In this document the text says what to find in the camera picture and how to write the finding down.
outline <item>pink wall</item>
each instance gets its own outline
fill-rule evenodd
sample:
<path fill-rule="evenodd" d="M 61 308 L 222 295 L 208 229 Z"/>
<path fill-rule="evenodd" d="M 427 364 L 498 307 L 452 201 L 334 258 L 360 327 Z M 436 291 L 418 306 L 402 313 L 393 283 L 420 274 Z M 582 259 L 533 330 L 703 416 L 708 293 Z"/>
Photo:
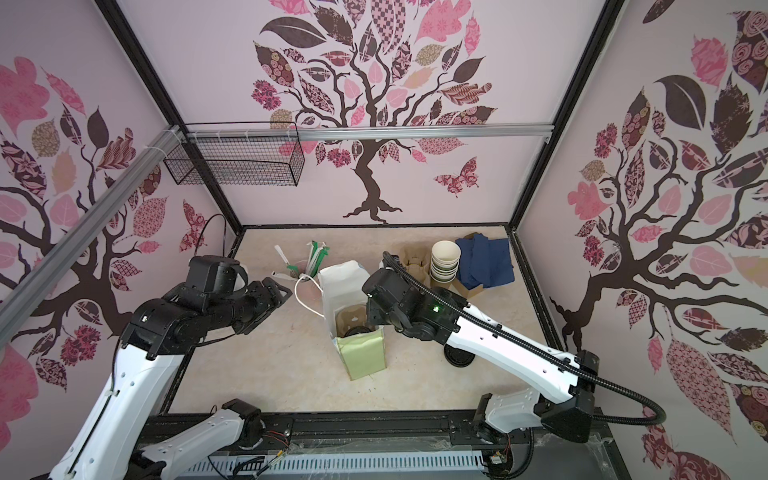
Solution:
<path fill-rule="evenodd" d="M 611 426 L 635 479 L 765 476 L 765 7 L 631 2 L 521 227 L 571 351 L 667 411 Z"/>
<path fill-rule="evenodd" d="M 88 0 L 4 5 L 0 45 L 2 298 L 165 122 Z M 162 167 L 0 347 L 4 478 L 60 459 L 108 377 L 115 336 L 132 309 L 183 280 L 187 245 L 216 211 L 204 187 L 178 187 Z M 218 221 L 201 253 L 221 252 Z"/>
<path fill-rule="evenodd" d="M 187 122 L 295 120 L 316 128 L 548 123 L 602 3 L 121 5 Z M 390 14 L 392 28 L 383 21 Z M 285 28 L 289 23 L 300 29 Z M 369 55 L 376 47 L 381 61 Z M 358 155 L 353 139 L 305 142 L 298 187 L 224 191 L 244 223 L 508 221 L 541 138 L 451 142 L 362 142 Z M 382 159 L 382 146 L 396 159 Z M 476 182 L 460 175 L 473 158 Z M 258 207 L 267 203 L 280 208 Z"/>

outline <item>black wire basket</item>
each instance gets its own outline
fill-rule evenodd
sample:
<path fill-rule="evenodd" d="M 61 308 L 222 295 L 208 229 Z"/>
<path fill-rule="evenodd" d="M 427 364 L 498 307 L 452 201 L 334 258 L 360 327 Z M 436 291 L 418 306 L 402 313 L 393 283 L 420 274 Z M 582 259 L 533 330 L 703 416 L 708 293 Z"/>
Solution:
<path fill-rule="evenodd" d="M 164 160 L 176 184 L 202 184 L 203 179 L 192 160 L 203 160 L 221 185 L 298 185 L 304 152 L 296 123 L 249 123 L 269 124 L 270 129 L 248 131 L 250 134 L 245 136 L 223 130 L 188 134 L 187 140 Z"/>

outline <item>tree decal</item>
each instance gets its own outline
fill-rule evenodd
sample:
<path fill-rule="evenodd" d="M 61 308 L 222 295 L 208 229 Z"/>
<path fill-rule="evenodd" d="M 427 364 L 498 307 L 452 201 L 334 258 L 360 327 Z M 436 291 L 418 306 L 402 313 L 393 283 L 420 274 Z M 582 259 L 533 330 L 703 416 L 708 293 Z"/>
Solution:
<path fill-rule="evenodd" d="M 469 0 L 458 0 L 455 5 L 452 0 L 345 0 L 322 5 L 310 2 L 310 8 L 304 2 L 271 3 L 296 15 L 267 22 L 254 42 L 268 80 L 256 80 L 251 97 L 273 111 L 270 120 L 275 128 L 284 127 L 277 122 L 286 120 L 300 127 L 354 127 L 366 119 L 370 127 L 484 124 L 495 110 L 475 105 L 492 85 L 469 83 L 483 58 L 458 61 L 475 52 L 481 37 L 479 23 L 467 15 Z M 363 22 L 368 4 L 371 21 Z M 419 17 L 417 36 L 406 37 L 409 25 Z M 449 38 L 461 31 L 463 38 L 458 42 Z M 285 42 L 285 48 L 263 44 L 274 42 L 274 35 Z M 421 38 L 432 42 L 412 51 Z M 446 104 L 455 107 L 443 111 Z M 383 138 L 302 142 L 302 147 L 306 154 L 314 151 L 318 164 L 328 160 L 336 168 L 349 165 L 362 181 L 367 197 L 345 218 L 368 212 L 372 220 L 387 223 L 380 212 L 402 209 L 382 198 L 372 162 L 400 162 L 408 154 L 423 163 L 425 154 L 445 154 L 463 145 L 457 138 L 416 143 Z M 470 162 L 473 172 L 476 160 Z M 465 168 L 458 176 L 441 175 L 435 180 L 457 194 L 475 185 L 476 179 Z"/>
<path fill-rule="evenodd" d="M 749 37 L 768 52 L 768 15 L 731 15 L 737 20 L 737 43 Z M 734 50 L 733 61 L 726 64 L 722 42 L 695 38 L 691 58 L 701 83 L 681 74 L 660 78 L 664 105 L 651 105 L 641 89 L 624 121 L 598 132 L 598 159 L 581 170 L 584 180 L 567 195 L 574 214 L 585 222 L 574 236 L 584 242 L 590 272 L 586 291 L 576 310 L 550 300 L 565 321 L 566 349 L 572 337 L 581 350 L 582 330 L 595 303 L 617 290 L 616 309 L 626 315 L 628 327 L 647 325 L 654 373 L 666 363 L 680 391 L 730 438 L 732 422 L 746 420 L 768 441 L 766 389 L 739 383 L 766 383 L 763 367 L 742 354 L 763 348 L 768 333 L 733 326 L 707 311 L 727 304 L 768 316 L 768 307 L 733 291 L 745 281 L 768 287 L 768 258 L 749 255 L 768 246 L 768 215 L 752 214 L 766 202 L 768 148 L 765 142 L 756 146 L 744 140 L 764 133 L 753 105 L 763 105 L 768 91 L 763 87 L 765 68 L 743 71 L 738 55 Z M 764 60 L 766 53 L 758 56 Z M 719 87 L 716 94 L 705 94 L 705 89 L 714 91 L 711 85 Z M 674 129 L 679 134 L 665 134 L 668 121 L 682 127 Z M 727 254 L 734 247 L 747 252 Z M 680 292 L 687 287 L 695 287 L 695 294 Z M 657 326 L 664 320 L 667 338 Z M 731 353 L 700 352 L 682 341 L 685 333 L 698 346 L 725 347 Z M 731 411 L 729 391 L 743 418 Z M 651 429 L 644 442 L 657 467 L 667 463 L 678 475 L 682 468 L 705 468 L 707 478 L 726 478 L 696 455 L 672 452 L 663 429 L 655 434 Z"/>
<path fill-rule="evenodd" d="M 50 94 L 48 89 L 34 83 L 35 65 L 26 58 L 16 58 L 15 65 L 19 73 L 11 76 L 16 82 L 12 87 L 47 98 L 42 92 Z M 7 70 L 0 67 L 0 76 Z M 97 192 L 114 183 L 108 171 L 127 168 L 136 156 L 130 128 L 111 137 L 98 108 L 87 115 L 83 101 L 69 84 L 47 72 L 46 77 L 61 100 L 61 113 L 40 123 L 29 139 L 14 139 L 15 126 L 44 118 L 48 112 L 36 106 L 16 108 L 16 103 L 26 102 L 21 95 L 8 98 L 2 108 L 3 117 L 11 118 L 8 123 L 13 130 L 0 131 L 2 156 L 16 185 L 0 187 L 0 231 L 15 237 L 13 242 L 0 242 L 0 269 L 20 274 L 0 273 L 0 283 L 11 290 L 51 251 L 61 236 L 59 231 L 71 229 L 95 204 Z M 21 116 L 13 117 L 16 112 Z M 88 172 L 87 180 L 78 181 L 76 164 Z M 132 312 L 119 311 L 114 291 L 130 291 L 128 278 L 141 274 L 130 256 L 152 253 L 160 246 L 149 240 L 165 216 L 166 199 L 151 197 L 160 180 L 161 169 L 156 167 L 72 265 L 77 283 L 54 291 L 40 303 L 32 316 L 46 317 L 48 322 L 13 336 L 37 336 L 27 357 L 37 356 L 31 362 L 40 379 L 66 390 L 67 368 L 93 359 L 98 343 L 119 335 L 130 321 Z M 140 238 L 133 244 L 119 245 L 130 237 Z"/>

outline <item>stack of paper cups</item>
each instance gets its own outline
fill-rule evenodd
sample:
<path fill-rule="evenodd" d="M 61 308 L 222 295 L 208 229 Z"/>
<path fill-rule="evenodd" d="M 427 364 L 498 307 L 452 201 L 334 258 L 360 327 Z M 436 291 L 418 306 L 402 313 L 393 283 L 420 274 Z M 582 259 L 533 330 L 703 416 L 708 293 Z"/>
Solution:
<path fill-rule="evenodd" d="M 456 278 L 458 272 L 458 259 L 462 256 L 462 249 L 450 240 L 441 240 L 432 245 L 432 262 L 429 267 L 429 275 L 441 283 L 447 283 Z"/>

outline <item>butterfly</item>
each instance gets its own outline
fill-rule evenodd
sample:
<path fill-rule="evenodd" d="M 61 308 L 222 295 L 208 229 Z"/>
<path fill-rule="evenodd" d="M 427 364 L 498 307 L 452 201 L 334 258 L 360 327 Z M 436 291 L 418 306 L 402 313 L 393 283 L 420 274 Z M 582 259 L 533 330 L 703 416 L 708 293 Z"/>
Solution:
<path fill-rule="evenodd" d="M 179 251 L 183 252 L 194 248 L 197 245 L 197 241 L 200 241 L 200 245 L 205 245 L 205 239 L 200 237 L 200 230 L 202 230 L 205 224 L 205 216 L 203 214 L 196 214 L 194 208 L 184 200 L 184 216 L 187 218 L 187 223 L 190 224 L 190 229 L 184 234 L 184 237 L 179 243 Z"/>
<path fill-rule="evenodd" d="M 462 172 L 457 177 L 453 175 L 438 175 L 435 177 L 435 181 L 441 185 L 448 187 L 448 191 L 458 198 L 458 192 L 464 190 L 464 185 L 467 187 L 477 186 L 478 176 L 475 173 L 477 170 L 477 157 L 469 159 L 467 163 L 462 167 Z"/>

